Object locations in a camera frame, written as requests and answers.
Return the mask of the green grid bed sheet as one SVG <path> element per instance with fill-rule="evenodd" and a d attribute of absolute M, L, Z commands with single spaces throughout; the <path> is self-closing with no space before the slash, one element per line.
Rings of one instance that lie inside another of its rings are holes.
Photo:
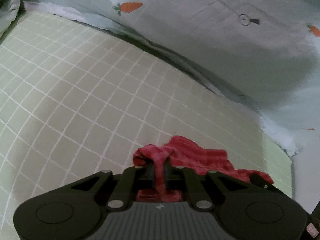
<path fill-rule="evenodd" d="M 103 31 L 28 11 L 1 38 L 1 239 L 25 200 L 174 135 L 224 149 L 293 195 L 291 159 L 258 119 L 165 61 Z"/>

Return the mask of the light carrot print quilt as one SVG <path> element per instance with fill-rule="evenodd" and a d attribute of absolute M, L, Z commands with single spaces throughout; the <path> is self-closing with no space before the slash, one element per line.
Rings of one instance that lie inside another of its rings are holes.
<path fill-rule="evenodd" d="M 289 153 L 319 139 L 319 0 L 24 0 L 126 35 L 260 114 Z"/>

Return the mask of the red checkered cloth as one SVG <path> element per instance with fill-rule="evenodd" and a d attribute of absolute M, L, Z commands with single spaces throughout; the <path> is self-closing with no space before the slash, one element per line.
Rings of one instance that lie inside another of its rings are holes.
<path fill-rule="evenodd" d="M 198 175 L 205 175 L 209 170 L 217 170 L 223 174 L 249 183 L 249 177 L 257 174 L 268 183 L 273 184 L 269 174 L 257 170 L 236 169 L 228 160 L 225 150 L 206 149 L 192 140 L 179 135 L 171 137 L 170 141 L 161 147 L 153 144 L 139 148 L 133 154 L 133 164 L 144 166 L 152 161 L 155 168 L 155 188 L 138 191 L 138 202 L 181 202 L 180 190 L 169 190 L 165 185 L 165 162 L 173 167 L 192 168 Z"/>

